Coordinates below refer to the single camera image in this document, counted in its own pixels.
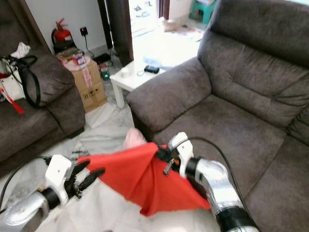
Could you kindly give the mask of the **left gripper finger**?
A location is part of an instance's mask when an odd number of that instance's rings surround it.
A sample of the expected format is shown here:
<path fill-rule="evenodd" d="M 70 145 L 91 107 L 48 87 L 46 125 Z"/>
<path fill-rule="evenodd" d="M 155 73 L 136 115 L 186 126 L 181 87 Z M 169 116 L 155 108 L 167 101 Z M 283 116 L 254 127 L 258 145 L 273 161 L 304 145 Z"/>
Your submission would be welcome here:
<path fill-rule="evenodd" d="M 90 164 L 90 160 L 82 160 L 82 161 L 76 161 L 73 167 L 71 168 L 70 177 L 76 177 L 77 174 L 79 174 L 84 168 L 86 168 Z"/>
<path fill-rule="evenodd" d="M 105 168 L 96 169 L 88 174 L 84 180 L 79 184 L 79 190 L 84 191 L 87 187 L 95 182 L 105 172 Z"/>

